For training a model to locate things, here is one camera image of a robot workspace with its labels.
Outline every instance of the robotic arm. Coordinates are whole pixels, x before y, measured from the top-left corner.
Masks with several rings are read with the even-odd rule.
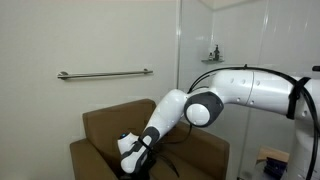
[[[219,116],[224,104],[287,114],[288,96],[293,85],[282,77],[253,70],[223,70],[210,78],[211,85],[208,88],[199,88],[189,94],[180,90],[170,91],[156,107],[140,137],[130,133],[118,140],[121,166],[126,173],[140,170],[148,152],[146,146],[152,147],[159,141],[182,115],[196,127],[207,127]],[[304,87],[319,109],[320,80],[310,80]],[[305,98],[297,101],[294,117],[305,124],[312,124]]]

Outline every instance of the grab bar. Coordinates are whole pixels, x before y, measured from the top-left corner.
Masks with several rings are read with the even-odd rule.
[[[58,74],[58,78],[62,80],[67,80],[71,78],[83,78],[83,77],[98,77],[98,76],[121,76],[121,75],[131,75],[131,74],[150,74],[153,71],[144,69],[143,71],[131,71],[131,72],[114,72],[114,73],[92,73],[92,74],[68,74],[67,72],[61,71]]]

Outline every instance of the metal towel bar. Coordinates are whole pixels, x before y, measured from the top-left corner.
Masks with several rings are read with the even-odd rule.
[[[98,77],[98,76],[121,76],[121,75],[131,75],[131,74],[150,74],[153,71],[144,69],[143,71],[131,71],[131,72],[114,72],[114,73],[92,73],[92,74],[68,74],[67,72],[60,72],[58,78],[62,80],[70,78],[83,78],[83,77]]]

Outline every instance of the brown armchair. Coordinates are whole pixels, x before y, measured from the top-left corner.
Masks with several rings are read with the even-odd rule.
[[[76,180],[116,180],[124,172],[117,146],[124,132],[142,133],[156,105],[144,99],[83,114],[86,139],[70,145]],[[161,141],[178,141],[189,126],[179,122]],[[156,180],[224,180],[228,166],[229,144],[200,129],[193,128],[180,144],[161,144],[160,153],[170,159],[180,178],[161,159],[150,170]]]

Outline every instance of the chair armrest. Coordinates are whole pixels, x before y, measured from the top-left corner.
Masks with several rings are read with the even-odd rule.
[[[179,141],[186,137],[189,125],[179,122],[164,138],[164,141]],[[164,144],[169,150],[214,179],[225,179],[230,145],[223,139],[198,128],[193,128],[189,138],[179,144]]]
[[[70,144],[70,151],[76,180],[117,180],[108,164],[87,139]]]

